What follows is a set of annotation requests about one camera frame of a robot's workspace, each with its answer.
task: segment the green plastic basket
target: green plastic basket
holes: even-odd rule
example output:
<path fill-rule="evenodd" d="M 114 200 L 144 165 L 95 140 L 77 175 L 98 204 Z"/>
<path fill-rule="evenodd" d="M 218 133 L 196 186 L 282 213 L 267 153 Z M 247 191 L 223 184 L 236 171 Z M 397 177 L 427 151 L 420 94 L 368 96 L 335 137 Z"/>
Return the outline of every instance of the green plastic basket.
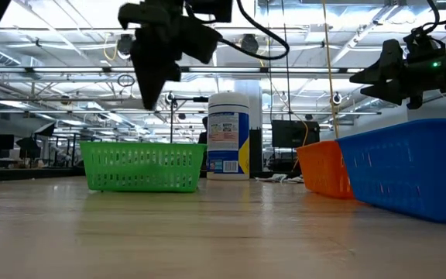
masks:
<path fill-rule="evenodd" d="M 177 191 L 197 189 L 205 144 L 81 143 L 89 189 Z"/>

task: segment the blue plastic basket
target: blue plastic basket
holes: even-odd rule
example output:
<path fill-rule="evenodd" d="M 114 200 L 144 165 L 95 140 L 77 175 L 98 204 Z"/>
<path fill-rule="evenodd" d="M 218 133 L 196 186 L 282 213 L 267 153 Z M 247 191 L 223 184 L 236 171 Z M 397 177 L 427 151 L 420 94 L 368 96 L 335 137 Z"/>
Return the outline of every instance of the blue plastic basket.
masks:
<path fill-rule="evenodd" d="M 338 143 L 359 201 L 446 222 L 446 119 L 417 120 Z"/>

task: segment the wooden table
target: wooden table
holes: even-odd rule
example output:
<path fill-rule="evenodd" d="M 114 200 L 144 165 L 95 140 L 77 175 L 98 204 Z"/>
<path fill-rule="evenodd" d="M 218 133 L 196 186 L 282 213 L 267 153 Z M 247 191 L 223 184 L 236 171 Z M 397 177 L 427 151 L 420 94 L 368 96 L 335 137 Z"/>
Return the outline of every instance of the wooden table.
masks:
<path fill-rule="evenodd" d="M 84 177 L 0 182 L 0 278 L 444 278 L 446 225 L 302 184 L 97 193 Z"/>

